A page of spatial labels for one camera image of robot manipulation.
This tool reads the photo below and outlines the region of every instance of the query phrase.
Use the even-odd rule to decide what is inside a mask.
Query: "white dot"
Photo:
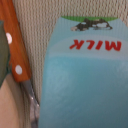
[[[17,65],[16,68],[15,68],[15,71],[18,75],[21,75],[22,74],[22,68],[20,65]]]
[[[10,33],[6,33],[6,36],[7,36],[7,40],[8,40],[8,44],[11,44],[12,43],[12,36]]]
[[[81,24],[86,24],[86,22],[82,22]]]

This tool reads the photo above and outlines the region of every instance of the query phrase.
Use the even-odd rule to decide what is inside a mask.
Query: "light blue milk carton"
[[[128,28],[61,17],[45,57],[39,128],[128,128]]]

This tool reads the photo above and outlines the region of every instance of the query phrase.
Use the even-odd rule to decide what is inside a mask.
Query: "knife handle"
[[[12,0],[0,0],[0,20],[4,21],[14,79],[17,82],[29,80],[31,77],[30,65]]]

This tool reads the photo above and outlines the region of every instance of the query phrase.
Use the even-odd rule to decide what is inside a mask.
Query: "cow illustration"
[[[93,27],[94,30],[100,30],[104,28],[112,29],[107,21],[104,19],[97,19],[97,20],[89,20],[87,18],[84,19],[83,22],[79,23],[78,25],[71,28],[72,31],[85,31],[88,30],[90,27]]]

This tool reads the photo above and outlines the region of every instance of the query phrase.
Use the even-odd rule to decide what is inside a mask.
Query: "knife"
[[[12,0],[0,0],[0,20],[4,21],[9,43],[12,74],[15,81],[23,85],[29,96],[31,126],[37,128],[40,107],[32,89],[31,69]]]

